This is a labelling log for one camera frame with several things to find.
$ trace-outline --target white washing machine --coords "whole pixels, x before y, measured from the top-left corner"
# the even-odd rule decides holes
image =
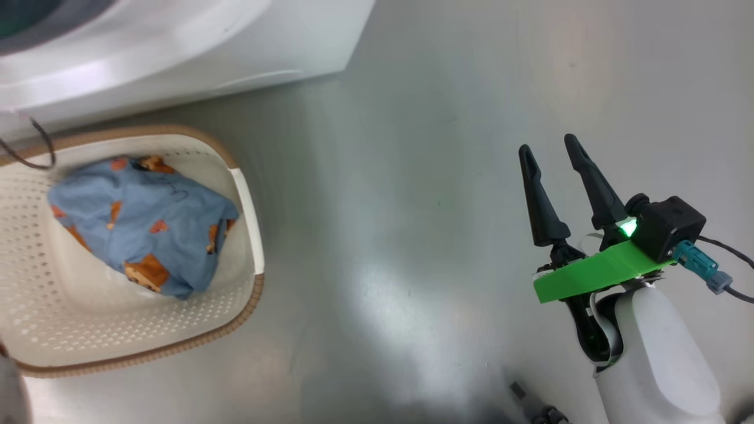
[[[0,0],[0,112],[59,130],[338,72],[373,4]]]

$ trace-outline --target green plastic mount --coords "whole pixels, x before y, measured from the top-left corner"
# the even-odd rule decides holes
[[[639,277],[674,261],[656,263],[633,242],[624,241],[604,251],[542,275],[534,281],[539,303],[591,293]]]

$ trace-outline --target teal connector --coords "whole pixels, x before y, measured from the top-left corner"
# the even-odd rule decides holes
[[[733,282],[730,275],[718,270],[719,264],[714,259],[688,240],[678,243],[673,250],[673,259],[699,275],[714,294],[722,293]]]

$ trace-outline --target gray floor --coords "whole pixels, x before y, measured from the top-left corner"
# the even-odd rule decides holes
[[[565,306],[532,289],[547,251],[531,244],[516,150],[532,146],[575,238],[591,213],[568,131],[624,200],[680,195],[708,235],[754,251],[752,10],[693,3],[378,1],[340,75],[101,125],[190,124],[225,143],[268,282],[216,343],[30,379],[36,422],[505,423],[520,419],[512,378],[575,422],[606,422]],[[690,278],[663,289],[735,416],[754,398],[754,308]]]

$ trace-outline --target blue garment with cartoon print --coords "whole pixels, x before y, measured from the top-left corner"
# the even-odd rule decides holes
[[[180,299],[209,287],[238,219],[231,201],[158,156],[77,169],[49,191],[48,201],[56,219],[108,266]]]

